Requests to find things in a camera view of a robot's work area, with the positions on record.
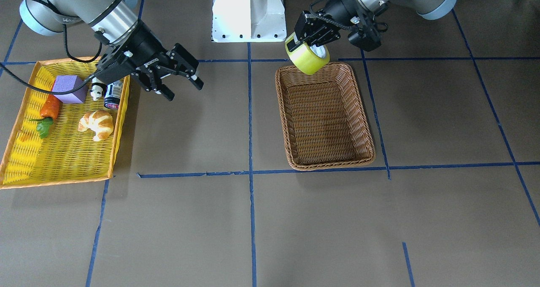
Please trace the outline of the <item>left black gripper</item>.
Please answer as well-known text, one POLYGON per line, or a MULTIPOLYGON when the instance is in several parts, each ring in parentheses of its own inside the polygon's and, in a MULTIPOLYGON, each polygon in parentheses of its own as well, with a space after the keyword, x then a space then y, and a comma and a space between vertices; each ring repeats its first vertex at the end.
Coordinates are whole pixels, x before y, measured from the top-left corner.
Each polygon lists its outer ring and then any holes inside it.
POLYGON ((295 43, 324 46, 340 38, 340 30, 362 31, 362 0, 315 0, 303 10, 294 27, 295 43))

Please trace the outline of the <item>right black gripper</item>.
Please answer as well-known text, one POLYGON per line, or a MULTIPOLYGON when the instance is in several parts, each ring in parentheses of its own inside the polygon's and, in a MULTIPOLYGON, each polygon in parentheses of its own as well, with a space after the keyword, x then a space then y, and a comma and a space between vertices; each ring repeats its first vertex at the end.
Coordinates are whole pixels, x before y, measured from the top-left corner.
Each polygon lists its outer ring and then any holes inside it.
POLYGON ((137 21, 123 43, 106 51, 96 65, 96 78, 110 84, 131 75, 143 91, 154 92, 172 101, 174 93, 162 82, 160 66, 145 67, 146 64, 162 64, 162 78, 183 76, 198 90, 204 87, 197 75, 198 60, 179 43, 167 51, 142 20, 137 21))

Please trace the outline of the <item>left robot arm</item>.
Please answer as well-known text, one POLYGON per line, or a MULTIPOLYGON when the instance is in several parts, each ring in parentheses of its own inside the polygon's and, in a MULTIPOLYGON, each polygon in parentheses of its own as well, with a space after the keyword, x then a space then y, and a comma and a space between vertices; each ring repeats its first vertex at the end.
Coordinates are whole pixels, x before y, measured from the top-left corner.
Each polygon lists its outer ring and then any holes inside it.
POLYGON ((308 10, 301 12, 285 43, 287 51, 300 46, 321 47, 338 40, 340 31, 348 32, 351 45, 363 51, 372 51, 381 46, 381 33, 388 26, 377 22, 389 4, 413 9, 426 20, 440 19, 451 11, 457 0, 316 0, 308 10))

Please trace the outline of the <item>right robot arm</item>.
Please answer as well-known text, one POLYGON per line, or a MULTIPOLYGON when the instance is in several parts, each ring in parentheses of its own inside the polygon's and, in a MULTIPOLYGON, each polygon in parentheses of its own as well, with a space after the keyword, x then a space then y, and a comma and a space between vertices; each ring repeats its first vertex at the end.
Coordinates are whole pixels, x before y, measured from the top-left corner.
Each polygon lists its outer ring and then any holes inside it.
POLYGON ((174 93, 162 80, 178 75, 202 89, 199 62, 179 43, 166 50, 133 12, 136 5, 137 0, 23 0, 19 13, 27 27, 45 36, 61 33, 72 24, 91 27, 96 39, 107 47, 94 76, 104 84, 131 76, 145 91, 172 100, 174 93))

